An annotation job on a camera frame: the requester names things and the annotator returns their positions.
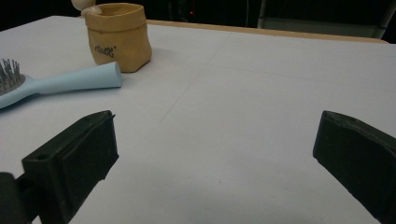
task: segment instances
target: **brown bag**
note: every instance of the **brown bag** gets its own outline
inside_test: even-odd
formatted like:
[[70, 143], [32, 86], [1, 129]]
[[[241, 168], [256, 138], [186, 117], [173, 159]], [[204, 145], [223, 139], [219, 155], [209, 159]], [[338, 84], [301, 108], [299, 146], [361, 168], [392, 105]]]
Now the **brown bag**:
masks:
[[142, 6], [99, 5], [102, 14], [87, 13], [85, 24], [97, 64], [118, 62], [121, 72], [135, 72], [151, 59], [148, 26]]

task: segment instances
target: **wooden table edge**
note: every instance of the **wooden table edge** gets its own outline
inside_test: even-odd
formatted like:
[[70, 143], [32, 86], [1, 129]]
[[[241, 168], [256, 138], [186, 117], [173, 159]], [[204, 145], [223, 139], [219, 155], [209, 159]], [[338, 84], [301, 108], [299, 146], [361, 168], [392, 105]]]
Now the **wooden table edge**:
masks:
[[151, 25], [219, 30], [219, 31], [228, 31], [228, 32], [256, 34], [256, 35], [274, 35], [274, 36], [288, 36], [288, 37], [300, 37], [300, 38], [310, 38], [310, 39], [388, 44], [388, 42], [385, 40], [369, 38], [369, 37], [357, 37], [357, 36], [346, 36], [346, 35], [321, 35], [321, 34], [310, 34], [310, 33], [300, 33], [300, 32], [291, 32], [291, 31], [265, 30], [265, 29], [246, 28], [246, 27], [200, 24], [200, 23], [189, 23], [189, 22], [179, 22], [179, 21], [147, 20], [147, 23]]

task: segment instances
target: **light blue hairbrush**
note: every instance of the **light blue hairbrush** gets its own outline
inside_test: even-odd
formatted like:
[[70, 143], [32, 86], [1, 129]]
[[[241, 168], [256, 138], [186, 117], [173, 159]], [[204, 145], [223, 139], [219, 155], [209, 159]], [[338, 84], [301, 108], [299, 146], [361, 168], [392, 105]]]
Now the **light blue hairbrush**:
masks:
[[0, 108], [12, 105], [26, 96], [53, 94], [99, 88], [120, 87], [122, 78], [117, 63], [107, 63], [56, 77], [33, 79], [20, 74], [20, 65], [15, 61], [0, 63]]

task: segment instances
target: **white table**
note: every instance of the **white table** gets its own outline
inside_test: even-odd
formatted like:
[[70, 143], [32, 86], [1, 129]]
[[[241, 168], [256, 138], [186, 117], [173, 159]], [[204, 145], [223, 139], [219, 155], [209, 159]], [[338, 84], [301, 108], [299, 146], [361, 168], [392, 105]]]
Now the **white table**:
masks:
[[[95, 66], [83, 19], [0, 33], [32, 77]], [[0, 171], [111, 110], [120, 158], [71, 223], [378, 223], [312, 157], [323, 110], [396, 136], [396, 46], [150, 25], [150, 63], [121, 89], [0, 110]]]

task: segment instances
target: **fabric pot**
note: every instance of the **fabric pot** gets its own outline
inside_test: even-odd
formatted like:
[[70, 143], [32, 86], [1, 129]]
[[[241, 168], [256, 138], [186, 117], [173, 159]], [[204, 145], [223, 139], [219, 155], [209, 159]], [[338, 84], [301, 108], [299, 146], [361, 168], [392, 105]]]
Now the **fabric pot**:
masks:
[[99, 8], [102, 14], [85, 15], [93, 59], [97, 64], [118, 62], [121, 72], [137, 71], [152, 54], [144, 8], [128, 3]]

